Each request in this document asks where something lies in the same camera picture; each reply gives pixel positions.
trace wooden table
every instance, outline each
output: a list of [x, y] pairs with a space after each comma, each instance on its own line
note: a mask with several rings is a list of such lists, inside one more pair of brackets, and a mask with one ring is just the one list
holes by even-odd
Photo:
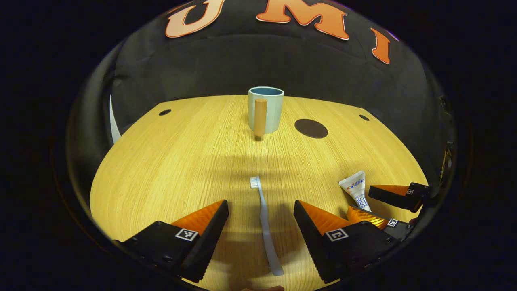
[[[224, 291], [276, 285], [314, 290], [325, 284], [293, 217], [295, 200], [345, 217], [354, 202], [338, 182], [360, 170], [366, 173], [367, 191], [371, 184], [427, 185], [409, 150], [362, 108], [286, 96], [280, 128], [261, 141], [248, 126], [247, 108], [247, 95], [229, 95], [165, 102], [146, 113], [97, 171], [90, 205], [99, 227], [111, 239], [125, 241], [156, 220], [173, 222], [226, 199], [230, 216], [197, 285]], [[160, 116], [165, 109], [172, 111]], [[301, 134], [294, 127], [298, 119], [322, 123], [328, 136]], [[280, 277], [268, 270], [260, 198], [249, 181], [257, 174], [285, 271]], [[387, 218], [408, 222], [418, 215], [367, 201]]]

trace wooden cylinder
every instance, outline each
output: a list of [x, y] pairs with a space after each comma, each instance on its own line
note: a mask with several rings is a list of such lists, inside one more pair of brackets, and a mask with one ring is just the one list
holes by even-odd
[[267, 99], [255, 99], [255, 135], [263, 136], [266, 131]]

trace toothpaste tube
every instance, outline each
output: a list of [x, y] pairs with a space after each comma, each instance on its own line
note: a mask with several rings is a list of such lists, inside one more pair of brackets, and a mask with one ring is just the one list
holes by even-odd
[[372, 212], [368, 202], [366, 201], [366, 197], [364, 196], [364, 171], [359, 171], [353, 174], [339, 182], [339, 185], [343, 190], [350, 194], [350, 196], [352, 196], [359, 208]]

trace toothbrush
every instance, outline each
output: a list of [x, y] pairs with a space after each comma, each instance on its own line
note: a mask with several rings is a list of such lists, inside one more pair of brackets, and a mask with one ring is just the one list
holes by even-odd
[[260, 177], [251, 177], [250, 185], [252, 189], [257, 189], [260, 193], [260, 223], [262, 224], [262, 236], [264, 237], [264, 246], [266, 247], [266, 256], [269, 261], [269, 266], [271, 267], [271, 271], [275, 276], [284, 275], [284, 270], [280, 266], [280, 262], [278, 262], [277, 252], [275, 251], [275, 246], [273, 245], [273, 240], [271, 239], [271, 232], [269, 231], [269, 221], [267, 214], [267, 205], [266, 200], [264, 199], [264, 194], [262, 194], [262, 186], [260, 184]]

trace cup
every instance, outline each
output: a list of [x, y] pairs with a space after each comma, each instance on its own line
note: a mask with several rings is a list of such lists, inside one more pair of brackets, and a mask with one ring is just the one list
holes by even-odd
[[255, 131], [255, 99], [258, 98], [267, 100], [266, 128], [264, 132], [267, 134], [273, 133], [280, 125], [284, 91], [263, 86], [253, 87], [248, 91], [248, 125], [253, 131]]

